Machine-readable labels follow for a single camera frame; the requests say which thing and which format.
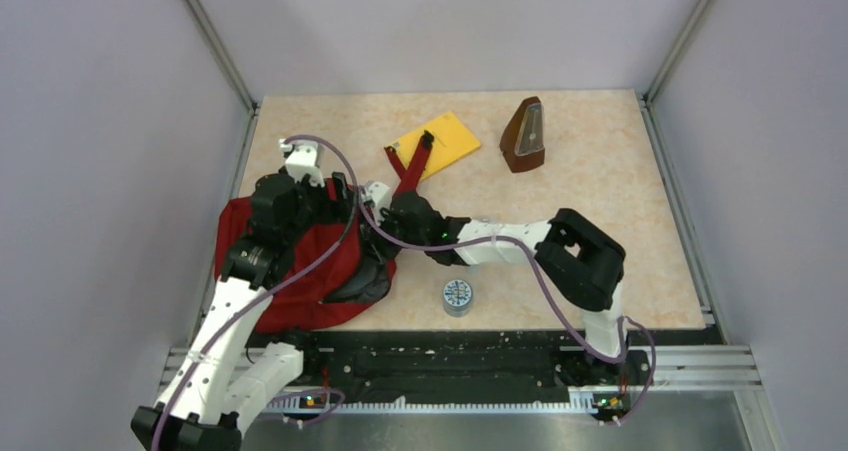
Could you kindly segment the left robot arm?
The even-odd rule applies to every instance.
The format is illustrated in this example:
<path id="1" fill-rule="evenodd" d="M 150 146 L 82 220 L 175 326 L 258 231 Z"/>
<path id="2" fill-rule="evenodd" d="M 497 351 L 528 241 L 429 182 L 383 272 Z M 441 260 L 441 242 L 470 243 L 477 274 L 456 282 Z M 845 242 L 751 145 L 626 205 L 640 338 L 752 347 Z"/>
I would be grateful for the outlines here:
<path id="1" fill-rule="evenodd" d="M 131 430 L 146 450 L 237 450 L 267 406 L 294 381 L 319 375 L 320 357 L 303 346 L 269 345 L 239 377 L 246 344 L 273 297 L 326 260 L 333 243 L 295 275 L 295 250 L 316 225 L 349 232 L 361 193 L 335 172 L 313 183 L 278 172 L 262 177 L 245 200 L 249 215 L 227 249 L 208 314 L 175 377 L 152 406 L 140 406 Z"/>

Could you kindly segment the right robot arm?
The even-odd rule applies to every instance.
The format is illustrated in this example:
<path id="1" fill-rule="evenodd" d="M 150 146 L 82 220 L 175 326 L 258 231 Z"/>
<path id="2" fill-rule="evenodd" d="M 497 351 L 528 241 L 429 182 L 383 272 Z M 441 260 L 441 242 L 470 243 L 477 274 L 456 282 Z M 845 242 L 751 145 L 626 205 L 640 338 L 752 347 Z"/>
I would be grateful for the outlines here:
<path id="1" fill-rule="evenodd" d="M 564 325 L 584 350 L 569 367 L 570 383 L 625 385 L 626 252 L 582 214 L 561 208 L 547 220 L 518 224 L 444 216 L 414 191 L 369 197 L 365 206 L 378 242 L 392 253 L 421 251 L 443 266 L 529 266 L 548 303 L 559 293 L 582 313 L 582 333 Z"/>

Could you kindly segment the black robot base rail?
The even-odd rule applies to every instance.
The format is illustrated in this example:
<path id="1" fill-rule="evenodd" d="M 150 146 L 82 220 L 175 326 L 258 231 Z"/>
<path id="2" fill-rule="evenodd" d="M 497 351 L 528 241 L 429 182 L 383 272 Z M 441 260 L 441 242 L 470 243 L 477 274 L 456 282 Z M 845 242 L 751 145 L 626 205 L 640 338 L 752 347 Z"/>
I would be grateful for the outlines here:
<path id="1" fill-rule="evenodd" d="M 566 402 L 572 387 L 635 390 L 647 378 L 647 339 L 628 335 L 622 364 L 590 356 L 565 331 L 255 332 L 251 348 L 284 342 L 304 353 L 298 386 L 342 391 L 348 404 Z"/>

